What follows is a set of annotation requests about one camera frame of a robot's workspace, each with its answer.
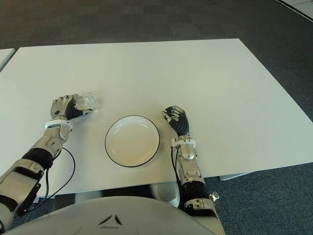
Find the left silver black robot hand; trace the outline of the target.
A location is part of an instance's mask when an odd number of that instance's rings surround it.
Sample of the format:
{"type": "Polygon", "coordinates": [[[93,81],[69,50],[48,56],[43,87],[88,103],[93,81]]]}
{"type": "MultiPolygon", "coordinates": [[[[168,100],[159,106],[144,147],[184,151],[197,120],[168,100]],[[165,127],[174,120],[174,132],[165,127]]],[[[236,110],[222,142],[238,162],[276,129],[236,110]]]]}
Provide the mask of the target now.
{"type": "Polygon", "coordinates": [[[53,100],[50,111],[51,119],[71,120],[92,113],[93,109],[76,107],[78,98],[80,98],[78,94],[72,94],[53,100]]]}

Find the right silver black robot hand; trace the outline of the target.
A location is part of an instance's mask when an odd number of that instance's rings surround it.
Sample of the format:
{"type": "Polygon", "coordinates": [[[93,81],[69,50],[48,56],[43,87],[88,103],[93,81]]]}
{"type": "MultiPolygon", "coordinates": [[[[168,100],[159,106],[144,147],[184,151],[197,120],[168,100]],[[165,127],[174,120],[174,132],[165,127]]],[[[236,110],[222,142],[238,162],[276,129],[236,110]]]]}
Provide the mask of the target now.
{"type": "Polygon", "coordinates": [[[186,113],[182,108],[179,106],[170,106],[161,113],[178,137],[190,134],[189,122],[186,113]]]}

